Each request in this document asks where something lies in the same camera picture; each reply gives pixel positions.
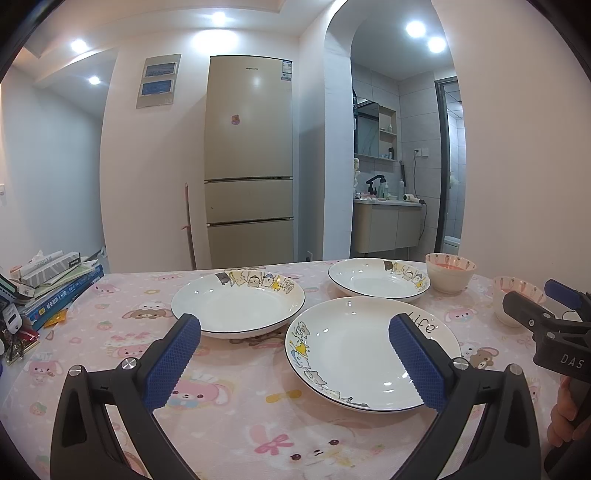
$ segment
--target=human hand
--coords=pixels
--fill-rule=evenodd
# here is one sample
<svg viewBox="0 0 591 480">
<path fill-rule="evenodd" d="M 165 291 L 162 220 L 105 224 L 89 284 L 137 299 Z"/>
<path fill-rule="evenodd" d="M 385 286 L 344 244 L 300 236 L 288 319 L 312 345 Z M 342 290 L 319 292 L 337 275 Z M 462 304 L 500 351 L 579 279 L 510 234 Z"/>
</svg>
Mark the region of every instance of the human hand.
<svg viewBox="0 0 591 480">
<path fill-rule="evenodd" d="M 563 377 L 558 388 L 558 402 L 550 412 L 552 422 L 548 426 L 548 441 L 555 447 L 560 447 L 563 442 L 580 440 L 591 424 L 591 417 L 576 428 L 571 424 L 578 409 L 570 395 L 569 385 L 570 377 Z"/>
</svg>

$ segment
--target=refrigerator door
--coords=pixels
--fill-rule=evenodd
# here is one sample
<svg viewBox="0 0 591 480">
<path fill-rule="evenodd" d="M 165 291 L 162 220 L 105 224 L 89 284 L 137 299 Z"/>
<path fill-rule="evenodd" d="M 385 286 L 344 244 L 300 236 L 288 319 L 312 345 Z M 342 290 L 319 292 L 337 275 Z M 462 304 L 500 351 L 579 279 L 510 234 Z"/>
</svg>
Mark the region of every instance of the refrigerator door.
<svg viewBox="0 0 591 480">
<path fill-rule="evenodd" d="M 291 75 L 284 70 L 291 63 L 279 59 L 211 57 L 206 180 L 293 176 Z"/>
<path fill-rule="evenodd" d="M 293 262 L 293 220 L 207 227 L 212 268 Z"/>
<path fill-rule="evenodd" d="M 208 223 L 290 218 L 292 180 L 217 181 L 205 184 Z"/>
</svg>

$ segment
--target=refrigerator drawer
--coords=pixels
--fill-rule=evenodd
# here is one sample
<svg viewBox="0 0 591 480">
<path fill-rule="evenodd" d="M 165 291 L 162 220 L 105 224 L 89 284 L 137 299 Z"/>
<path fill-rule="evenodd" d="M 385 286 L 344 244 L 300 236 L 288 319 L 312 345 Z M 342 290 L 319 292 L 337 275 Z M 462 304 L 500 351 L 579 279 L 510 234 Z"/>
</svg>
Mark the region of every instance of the refrigerator drawer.
<svg viewBox="0 0 591 480">
<path fill-rule="evenodd" d="M 292 180 L 240 180 L 205 184 L 208 223 L 293 216 Z"/>
<path fill-rule="evenodd" d="M 235 223 L 207 227 L 212 268 L 290 263 L 293 220 Z"/>
</svg>

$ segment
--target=pink tablecloth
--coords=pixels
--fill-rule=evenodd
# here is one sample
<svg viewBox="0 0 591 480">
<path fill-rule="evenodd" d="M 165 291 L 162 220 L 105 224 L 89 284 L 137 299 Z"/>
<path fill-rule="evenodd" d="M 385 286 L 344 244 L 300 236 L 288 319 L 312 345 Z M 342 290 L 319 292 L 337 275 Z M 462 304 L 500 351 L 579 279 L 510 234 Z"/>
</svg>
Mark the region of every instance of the pink tablecloth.
<svg viewBox="0 0 591 480">
<path fill-rule="evenodd" d="M 295 279 L 306 292 L 305 309 L 344 296 L 328 278 L 332 263 L 262 268 Z M 0 415 L 39 476 L 49 477 L 51 431 L 67 369 L 74 364 L 90 371 L 109 369 L 124 357 L 141 356 L 175 322 L 174 293 L 208 273 L 107 275 L 76 300 L 65 323 L 41 331 L 43 341 L 26 365 L 10 367 L 23 372 Z M 523 367 L 545 447 L 558 375 L 533 364 L 528 331 L 495 319 L 492 281 L 476 275 L 455 296 L 431 289 L 416 305 L 445 321 L 475 367 Z M 285 330 L 244 341 L 202 337 L 177 386 L 182 391 L 154 412 L 175 447 L 202 480 L 389 479 L 433 421 L 434 411 L 419 407 L 380 415 L 331 403 L 293 373 L 283 349 Z M 184 401 L 183 391 L 203 397 Z M 444 472 L 459 466 L 481 411 L 475 407 Z M 116 410 L 109 412 L 131 464 L 145 473 Z"/>
</svg>

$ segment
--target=bathroom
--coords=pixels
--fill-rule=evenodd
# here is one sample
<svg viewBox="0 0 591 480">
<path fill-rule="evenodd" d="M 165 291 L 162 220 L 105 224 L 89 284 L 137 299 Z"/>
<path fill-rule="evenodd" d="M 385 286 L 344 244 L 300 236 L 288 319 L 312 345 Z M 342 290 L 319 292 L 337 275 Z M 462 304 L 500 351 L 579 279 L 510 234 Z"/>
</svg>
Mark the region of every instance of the bathroom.
<svg viewBox="0 0 591 480">
<path fill-rule="evenodd" d="M 392 19 L 395 29 L 388 28 Z M 372 208 L 383 215 L 381 228 L 374 228 L 380 240 L 371 246 L 361 242 L 372 236 L 368 220 L 356 215 L 369 211 L 360 206 L 368 199 L 355 201 L 351 256 L 422 261 L 435 251 L 457 253 L 466 184 L 463 109 L 453 59 L 431 2 L 376 7 L 353 38 L 351 63 L 359 160 L 355 195 L 367 197 L 375 189 L 377 197 L 385 197 L 378 189 L 387 186 L 388 191 Z M 404 194 L 421 203 L 392 203 Z M 400 224 L 403 217 L 410 221 Z M 396 221 L 396 229 L 384 227 Z M 384 240 L 388 236 L 392 241 Z"/>
</svg>

